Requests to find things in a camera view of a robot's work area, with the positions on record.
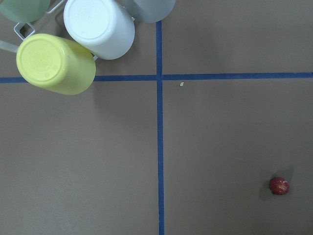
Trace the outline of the grey plastic cup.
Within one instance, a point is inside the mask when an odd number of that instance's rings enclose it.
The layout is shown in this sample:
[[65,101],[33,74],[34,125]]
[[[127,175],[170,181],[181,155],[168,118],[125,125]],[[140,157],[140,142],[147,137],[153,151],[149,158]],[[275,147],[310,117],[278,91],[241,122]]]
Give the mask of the grey plastic cup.
[[166,18],[173,10],[175,0],[123,0],[130,15],[144,23],[156,23]]

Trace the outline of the green plastic cup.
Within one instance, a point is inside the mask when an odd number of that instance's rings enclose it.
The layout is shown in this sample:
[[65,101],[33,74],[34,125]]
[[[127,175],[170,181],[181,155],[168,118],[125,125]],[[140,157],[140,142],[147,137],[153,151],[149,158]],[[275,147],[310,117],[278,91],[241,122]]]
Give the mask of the green plastic cup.
[[13,22],[30,23],[41,18],[50,0],[1,0],[0,13]]

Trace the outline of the white plastic cup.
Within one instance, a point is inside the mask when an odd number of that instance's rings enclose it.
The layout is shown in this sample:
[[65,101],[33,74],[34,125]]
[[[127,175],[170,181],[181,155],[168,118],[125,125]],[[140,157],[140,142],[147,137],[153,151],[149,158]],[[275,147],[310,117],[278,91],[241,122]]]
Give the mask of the white plastic cup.
[[114,0],[68,0],[63,15],[69,35],[101,59],[120,58],[134,42],[134,22]]

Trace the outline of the red strawberry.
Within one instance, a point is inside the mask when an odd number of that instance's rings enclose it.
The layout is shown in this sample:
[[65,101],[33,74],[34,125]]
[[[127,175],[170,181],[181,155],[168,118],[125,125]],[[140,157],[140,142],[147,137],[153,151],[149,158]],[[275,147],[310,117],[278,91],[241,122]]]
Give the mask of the red strawberry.
[[289,193],[289,182],[282,177],[274,177],[269,182],[269,189],[274,195],[286,195]]

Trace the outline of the yellow plastic cup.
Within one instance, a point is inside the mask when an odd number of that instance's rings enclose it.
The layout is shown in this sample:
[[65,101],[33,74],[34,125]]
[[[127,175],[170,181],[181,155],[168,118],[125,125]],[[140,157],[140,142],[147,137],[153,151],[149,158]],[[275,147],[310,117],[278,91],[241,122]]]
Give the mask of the yellow plastic cup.
[[16,63],[30,84],[65,95],[88,89],[96,74],[90,51],[75,41],[49,34],[26,38],[19,46]]

